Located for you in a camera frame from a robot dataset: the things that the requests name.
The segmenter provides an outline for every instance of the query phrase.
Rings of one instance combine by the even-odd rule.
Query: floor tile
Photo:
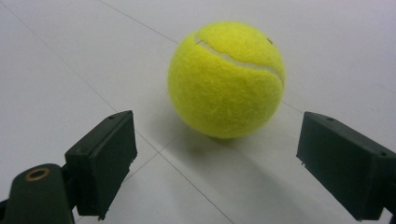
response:
[[[97,223],[84,217],[79,224]],[[103,223],[231,223],[161,155],[121,186]]]
[[[301,124],[302,114],[282,105],[245,138],[189,130],[161,153],[233,223],[355,223],[295,157]]]
[[[7,10],[0,13],[1,199],[12,179],[41,163],[64,165],[64,153],[115,111]],[[136,134],[130,175],[156,151]]]
[[[11,8],[136,129],[162,149],[185,128],[168,99],[177,45],[98,1],[32,0]]]
[[[0,1],[0,6],[4,5],[4,6],[12,6],[15,4],[19,4],[19,3],[25,3],[29,0],[1,0]]]
[[[104,2],[177,43],[212,21],[252,24],[283,55],[286,104],[335,116],[396,148],[389,136],[396,133],[394,2],[360,2],[359,10],[356,4],[314,1]]]

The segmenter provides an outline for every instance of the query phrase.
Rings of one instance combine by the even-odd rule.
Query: tile grout line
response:
[[[35,35],[40,41],[41,41],[41,43],[43,43],[44,44],[44,46],[46,46],[53,54],[55,54],[55,56],[59,59],[59,60],[61,60],[61,62],[62,63],[64,63],[66,66],[67,66],[67,68],[69,68],[82,82],[84,82],[85,83],[85,85],[87,85],[88,86],[88,88],[89,89],[91,89],[97,96],[99,96],[99,98],[100,99],[102,99],[108,106],[110,106],[110,108],[111,109],[113,109],[114,110],[114,112],[118,112],[115,108],[114,108],[114,106],[113,105],[111,105],[111,103],[109,103],[95,88],[93,88],[89,83],[88,83],[88,81],[85,79],[85,78],[83,78],[82,76],[81,76],[81,74],[79,73],[79,72],[77,72],[75,69],[73,69],[71,66],[70,66],[70,64],[68,64],[65,60],[64,60],[64,58],[62,58],[58,53],[56,53],[56,51],[53,49],[53,48],[51,48],[35,31],[33,31],[23,20],[21,20],[21,18],[19,18],[9,7],[7,7],[6,5],[5,5],[5,8],[10,12],[10,13],[12,13],[12,15],[14,15],[30,32],[32,32],[32,34],[33,35]]]
[[[292,106],[292,105],[289,105],[288,103],[286,103],[286,102],[284,102],[284,101],[282,101],[282,104],[284,104],[284,105],[290,107],[291,109],[294,109],[295,111],[297,111],[297,112],[299,112],[299,113],[301,113],[301,114],[304,113],[303,111],[300,111],[299,109],[295,108],[295,107]]]
[[[177,170],[177,172],[179,174],[181,174],[196,190],[198,190],[198,192],[200,192],[211,204],[213,204],[213,206],[215,206],[216,209],[218,209],[231,223],[233,223],[231,221],[231,219],[229,217],[227,217],[227,215],[225,215],[225,213],[219,209],[212,201],[209,200],[209,198],[206,197],[206,195],[204,195],[195,185],[192,184],[192,182],[186,177],[184,176],[176,167],[174,164],[172,164],[168,159],[165,158],[165,156],[160,152],[159,153],[175,170]]]
[[[155,151],[157,151],[157,152],[160,152],[160,151],[158,151],[156,148],[155,148],[155,146],[154,145],[152,145],[150,142],[149,142],[149,140],[145,137],[145,136],[143,136],[143,134],[142,133],[140,133],[137,129],[134,129],[152,148],[154,148],[154,150]]]
[[[182,132],[181,134],[177,135],[176,137],[174,137],[171,141],[169,141],[168,144],[166,144],[163,148],[161,148],[161,150],[159,151],[160,153],[166,149],[167,147],[169,147],[172,143],[174,143],[178,138],[180,138],[183,135],[184,132]]]
[[[388,87],[384,87],[384,86],[381,85],[381,84],[376,83],[376,85],[377,85],[378,87],[380,87],[381,89],[383,89],[383,90],[390,91],[390,92],[392,92],[392,93],[396,93],[396,91],[393,91],[393,90],[389,89]]]
[[[102,4],[106,5],[107,7],[112,8],[113,10],[119,12],[120,14],[124,15],[125,17],[128,17],[129,19],[131,19],[131,20],[133,20],[133,21],[139,23],[140,25],[142,25],[142,26],[144,26],[144,27],[150,29],[152,32],[154,32],[154,33],[156,33],[156,34],[158,34],[158,35],[161,35],[161,36],[165,37],[166,39],[168,39],[168,40],[174,42],[175,44],[178,44],[178,43],[177,43],[175,40],[173,40],[172,38],[170,38],[170,37],[168,37],[168,36],[166,36],[166,35],[161,34],[160,32],[158,32],[158,31],[154,30],[153,28],[147,26],[147,25],[144,24],[143,22],[141,22],[141,21],[139,21],[139,20],[137,20],[137,19],[135,19],[135,18],[129,16],[129,15],[126,14],[125,12],[123,12],[123,11],[121,11],[121,10],[119,10],[119,9],[117,9],[117,8],[115,8],[115,7],[113,7],[113,6],[111,6],[111,5],[109,5],[108,3],[106,3],[106,2],[104,2],[104,1],[102,1],[102,0],[97,0],[97,1],[98,1],[98,2],[101,2]]]
[[[134,174],[136,174],[139,170],[141,170],[144,166],[146,166],[150,161],[152,161],[152,159],[154,159],[156,156],[158,156],[158,154],[160,154],[160,153],[157,151],[157,153],[155,153],[155,155],[153,155],[148,161],[146,161],[143,165],[141,165],[133,174],[128,176],[128,178],[124,179],[122,181],[122,184],[127,182],[132,176],[134,176]]]
[[[76,221],[76,223],[80,222],[83,218],[84,218],[84,217],[80,217],[80,218]]]

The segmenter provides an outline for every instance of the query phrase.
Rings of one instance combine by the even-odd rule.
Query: tennis ball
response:
[[[266,35],[222,21],[180,43],[167,81],[175,110],[187,124],[209,136],[235,138],[256,131],[276,112],[285,70]]]

